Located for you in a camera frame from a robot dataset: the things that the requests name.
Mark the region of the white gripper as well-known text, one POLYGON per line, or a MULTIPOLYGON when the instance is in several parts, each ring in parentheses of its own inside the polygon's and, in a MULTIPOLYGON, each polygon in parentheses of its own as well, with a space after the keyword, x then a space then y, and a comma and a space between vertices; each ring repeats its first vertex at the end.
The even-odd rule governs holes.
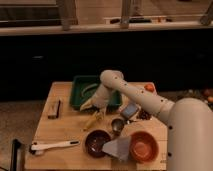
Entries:
POLYGON ((93 106, 99 108, 99 113, 102 117, 106 115, 106 106, 109 104, 110 98, 113 94, 113 90, 100 84, 95 93, 92 96, 92 100, 88 99, 80 106, 80 111, 90 109, 93 106))

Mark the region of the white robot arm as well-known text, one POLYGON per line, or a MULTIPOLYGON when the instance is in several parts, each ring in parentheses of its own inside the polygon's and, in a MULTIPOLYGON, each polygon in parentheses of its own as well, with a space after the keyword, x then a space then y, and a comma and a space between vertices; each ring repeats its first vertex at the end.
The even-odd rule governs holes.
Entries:
POLYGON ((121 71, 104 70, 99 87, 80 110, 96 107, 97 116, 104 116, 115 91, 167 126, 167 171, 213 171, 213 111, 205 102, 196 98, 173 102, 126 82, 121 71))

